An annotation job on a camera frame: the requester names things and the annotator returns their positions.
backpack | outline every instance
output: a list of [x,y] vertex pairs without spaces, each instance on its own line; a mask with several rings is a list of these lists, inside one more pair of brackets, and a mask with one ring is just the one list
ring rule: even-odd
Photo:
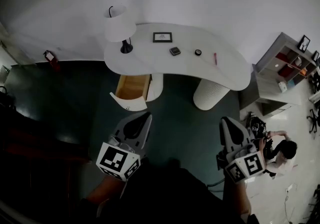
[[262,139],[266,136],[266,123],[253,112],[249,112],[245,127],[248,130],[251,139]]

black round object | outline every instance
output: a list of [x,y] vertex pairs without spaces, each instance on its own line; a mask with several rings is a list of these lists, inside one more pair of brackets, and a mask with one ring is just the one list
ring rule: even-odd
[[197,55],[197,56],[200,56],[202,54],[202,52],[199,49],[196,49],[194,51],[194,54]]

glossy floor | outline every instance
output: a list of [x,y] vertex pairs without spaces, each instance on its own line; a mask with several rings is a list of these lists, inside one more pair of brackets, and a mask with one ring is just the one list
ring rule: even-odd
[[[313,201],[313,194],[320,183],[320,131],[309,133],[310,122],[306,119],[310,109],[314,106],[308,101],[311,95],[307,80],[299,85],[301,105],[273,117],[263,119],[257,105],[253,104],[240,112],[244,118],[248,111],[254,111],[266,122],[268,131],[285,130],[298,144],[295,166],[291,173],[271,179],[268,174],[256,177],[247,183],[247,195],[251,202],[252,213],[256,214],[262,224],[306,223],[312,211],[309,205]],[[273,145],[278,144],[283,137],[274,137]]]

dark green floor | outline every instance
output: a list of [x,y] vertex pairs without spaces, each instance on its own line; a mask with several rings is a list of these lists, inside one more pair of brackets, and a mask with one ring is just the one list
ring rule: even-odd
[[[131,112],[109,95],[116,91],[120,76],[104,62],[62,62],[61,70],[57,75],[47,64],[27,71],[16,67],[6,87],[16,97],[17,110],[49,123],[56,138],[89,145],[93,162],[83,167],[79,179],[80,196],[84,197],[104,176],[95,165],[102,143]],[[221,150],[220,118],[238,120],[240,109],[236,91],[230,91],[209,111],[197,109],[193,93],[199,81],[190,76],[164,75],[161,96],[147,103],[152,124],[146,151],[152,164],[160,166],[170,158],[179,159],[182,168],[208,184],[224,177],[216,162]]]

black chair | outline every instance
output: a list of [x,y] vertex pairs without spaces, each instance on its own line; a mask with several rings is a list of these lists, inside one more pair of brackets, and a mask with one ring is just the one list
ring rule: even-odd
[[317,125],[320,126],[320,117],[319,117],[320,116],[320,110],[318,110],[318,116],[315,115],[313,109],[310,109],[310,112],[311,112],[312,116],[308,115],[306,117],[306,119],[310,118],[311,121],[312,121],[312,129],[309,131],[309,133],[311,133],[314,130],[314,128],[315,128],[314,133],[316,133],[317,132]]

